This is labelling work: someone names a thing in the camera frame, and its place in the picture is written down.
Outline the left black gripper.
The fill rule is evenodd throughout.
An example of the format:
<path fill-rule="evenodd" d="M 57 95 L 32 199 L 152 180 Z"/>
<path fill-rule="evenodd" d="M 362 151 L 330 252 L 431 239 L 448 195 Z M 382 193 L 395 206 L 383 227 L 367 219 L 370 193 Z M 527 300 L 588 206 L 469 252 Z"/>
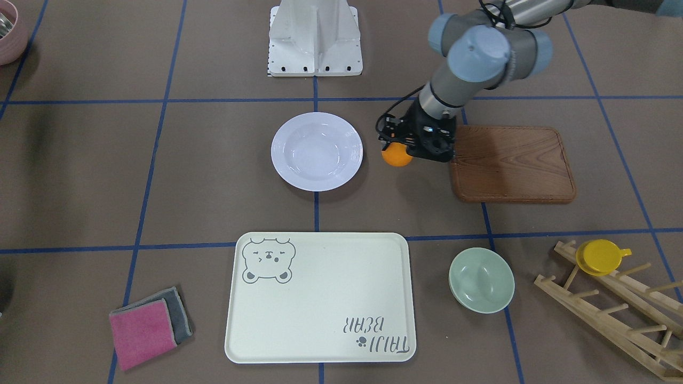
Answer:
<path fill-rule="evenodd" d="M 400 155 L 447 163 L 455 151 L 457 117 L 434 118 L 415 100 L 402 117 L 387 110 L 377 119 L 382 151 L 397 150 Z"/>

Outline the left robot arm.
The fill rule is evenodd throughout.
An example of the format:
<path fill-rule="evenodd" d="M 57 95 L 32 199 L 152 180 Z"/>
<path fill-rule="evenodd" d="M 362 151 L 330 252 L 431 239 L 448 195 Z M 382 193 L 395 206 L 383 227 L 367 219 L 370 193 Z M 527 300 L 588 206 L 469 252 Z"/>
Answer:
<path fill-rule="evenodd" d="M 458 115 L 482 90 L 542 72 L 553 43 L 542 30 L 569 10 L 600 5 L 659 17 L 680 17 L 681 1 L 481 1 L 465 15 L 442 14 L 428 32 L 446 61 L 402 117 L 386 111 L 376 123 L 382 158 L 402 167 L 413 158 L 449 162 L 455 155 Z"/>

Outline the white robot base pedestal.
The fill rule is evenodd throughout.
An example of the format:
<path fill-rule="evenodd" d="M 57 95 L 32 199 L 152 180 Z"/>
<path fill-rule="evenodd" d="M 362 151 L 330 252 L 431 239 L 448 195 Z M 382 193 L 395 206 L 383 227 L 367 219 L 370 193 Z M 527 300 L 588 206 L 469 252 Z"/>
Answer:
<path fill-rule="evenodd" d="M 359 76 L 358 10 L 347 1 L 282 1 L 270 10 L 270 76 Z"/>

